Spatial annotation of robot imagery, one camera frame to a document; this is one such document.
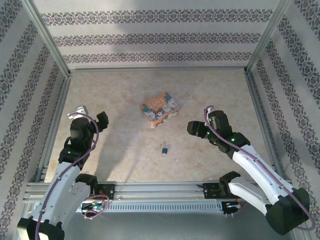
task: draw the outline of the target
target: wall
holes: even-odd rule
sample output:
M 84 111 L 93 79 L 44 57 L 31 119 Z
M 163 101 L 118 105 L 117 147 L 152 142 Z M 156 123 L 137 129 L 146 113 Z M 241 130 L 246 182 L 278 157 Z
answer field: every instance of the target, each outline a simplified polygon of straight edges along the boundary
M 70 69 L 245 67 L 279 0 L 34 0 Z
M 17 222 L 64 76 L 19 0 L 0 0 L 0 240 Z
M 283 170 L 309 192 L 313 239 L 320 239 L 319 19 L 319 0 L 293 0 L 250 73 Z

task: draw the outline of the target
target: patterned wallpaper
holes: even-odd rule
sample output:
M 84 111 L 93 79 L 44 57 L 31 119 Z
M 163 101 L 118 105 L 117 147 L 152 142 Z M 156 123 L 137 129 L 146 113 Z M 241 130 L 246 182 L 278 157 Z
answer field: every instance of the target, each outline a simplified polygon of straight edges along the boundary
M 0 0 L 0 239 L 10 239 L 64 76 L 19 0 Z
M 245 67 L 279 0 L 34 0 L 70 69 Z
M 251 72 L 283 170 L 309 192 L 312 239 L 320 239 L 319 9 L 293 0 Z

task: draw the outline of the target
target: floor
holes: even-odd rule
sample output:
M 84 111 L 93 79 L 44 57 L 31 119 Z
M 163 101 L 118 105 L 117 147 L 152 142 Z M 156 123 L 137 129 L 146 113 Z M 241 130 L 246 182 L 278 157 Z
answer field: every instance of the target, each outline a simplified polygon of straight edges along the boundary
M 162 92 L 177 102 L 178 115 L 150 128 L 140 104 Z M 244 134 L 270 163 L 242 69 L 78 72 L 72 76 L 46 182 L 51 181 L 70 135 L 67 113 L 82 105 L 92 117 L 105 111 L 109 118 L 82 170 L 100 182 L 209 181 L 230 171 L 251 179 L 208 140 L 188 134 L 188 122 L 203 121 L 208 105 L 223 110 L 233 131 Z M 163 141 L 169 148 L 166 156 L 161 155 Z

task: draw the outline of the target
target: beige floor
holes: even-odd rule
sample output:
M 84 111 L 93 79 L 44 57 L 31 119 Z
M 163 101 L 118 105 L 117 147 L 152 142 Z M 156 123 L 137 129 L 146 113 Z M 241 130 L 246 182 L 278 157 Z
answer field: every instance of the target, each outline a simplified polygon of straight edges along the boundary
M 140 104 L 168 92 L 179 113 L 152 129 L 140 112 Z M 105 111 L 109 127 L 100 134 L 96 149 L 83 172 L 99 181 L 203 181 L 218 180 L 237 171 L 250 176 L 208 140 L 187 133 L 189 121 L 203 121 L 203 108 L 223 110 L 233 131 L 243 133 L 269 163 L 242 70 L 120 71 L 73 74 L 46 182 L 51 181 L 59 152 L 70 135 L 67 113 L 86 105 L 93 117 Z M 169 152 L 161 156 L 160 144 Z

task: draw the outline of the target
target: purple cable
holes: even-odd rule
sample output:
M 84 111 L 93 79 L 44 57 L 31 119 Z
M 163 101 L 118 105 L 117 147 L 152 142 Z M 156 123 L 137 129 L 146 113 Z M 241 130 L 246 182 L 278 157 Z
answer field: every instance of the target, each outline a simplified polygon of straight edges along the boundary
M 87 114 L 84 114 L 84 113 L 80 113 L 80 112 L 75 112 L 75 113 L 71 113 L 69 116 L 73 116 L 73 115 L 82 115 L 83 117 L 85 117 L 86 119 L 90 120 L 94 127 L 95 127 L 95 132 L 96 132 L 96 138 L 95 140 L 93 141 L 93 145 L 92 147 L 84 154 L 82 155 L 81 157 L 79 157 L 77 160 L 75 160 L 71 165 L 69 165 L 68 167 L 65 168 L 65 170 L 63 170 L 63 172 L 56 178 L 56 180 L 54 181 L 54 183 L 52 184 L 52 187 L 49 189 L 48 191 L 48 194 L 46 195 L 44 201 L 43 201 L 43 205 L 42 205 L 42 208 L 41 208 L 41 211 L 40 211 L 40 214 L 39 214 L 39 218 L 38 218 L 38 221 L 36 223 L 36 227 L 35 227 L 35 240 L 40 240 L 40 236 L 39 236 L 39 229 L 40 229 L 40 223 L 41 223 L 41 218 L 42 218 L 42 215 L 44 214 L 45 212 L 45 209 L 46 209 L 46 205 L 48 203 L 48 200 L 50 198 L 50 195 L 52 194 L 53 190 L 55 189 L 56 185 L 58 184 L 58 182 L 60 181 L 60 179 L 63 177 L 63 175 L 65 175 L 65 173 L 70 169 L 72 168 L 73 166 L 75 166 L 78 162 L 80 162 L 82 159 L 84 159 L 86 156 L 88 156 L 90 154 L 90 152 L 95 149 L 96 145 L 97 145 L 97 142 L 98 142 L 98 139 L 99 139 L 99 128 L 98 128 L 98 125 L 97 123 L 95 122 L 95 120 L 90 117 L 89 115 Z
M 107 195 L 105 195 L 105 194 L 97 194 L 97 195 L 94 195 L 94 196 L 89 196 L 89 197 L 87 197 L 85 200 L 94 199 L 94 198 L 96 198 L 96 197 L 104 197 L 104 198 L 106 198 L 106 199 L 108 200 L 107 204 L 105 204 L 105 206 L 104 206 L 104 208 L 102 209 L 102 211 L 100 211 L 100 212 L 98 212 L 98 213 L 97 213 L 95 210 L 88 210 L 88 211 L 86 211 L 86 212 L 84 213 L 84 218 L 86 218 L 86 219 L 94 219 L 94 218 L 98 217 L 99 215 L 101 215 L 101 214 L 109 207 L 110 199 L 109 199 L 109 197 L 108 197 Z M 88 217 L 88 216 L 87 216 L 88 213 L 92 213 L 92 214 L 94 214 L 94 215 L 91 216 L 91 217 Z
M 204 121 L 206 125 L 209 127 L 211 132 L 214 133 L 221 141 L 225 142 L 226 144 L 230 145 L 231 147 L 238 149 L 240 152 L 244 153 L 247 155 L 249 158 L 251 158 L 254 162 L 257 162 L 259 166 L 271 177 L 279 186 L 281 189 L 283 189 L 298 205 L 299 207 L 305 212 L 305 214 L 309 217 L 312 225 L 311 227 L 300 227 L 298 226 L 297 229 L 302 230 L 302 231 L 312 231 L 316 228 L 316 222 L 315 219 L 311 216 L 310 212 L 302 205 L 302 203 L 272 174 L 272 172 L 255 156 L 253 156 L 250 152 L 247 152 L 246 150 L 238 147 L 237 145 L 233 144 L 232 142 L 229 142 L 228 140 L 224 139 L 222 136 L 217 133 L 217 131 L 210 125 L 209 117 L 208 117 L 208 109 L 209 108 L 214 108 L 214 106 L 207 106 L 204 109 Z

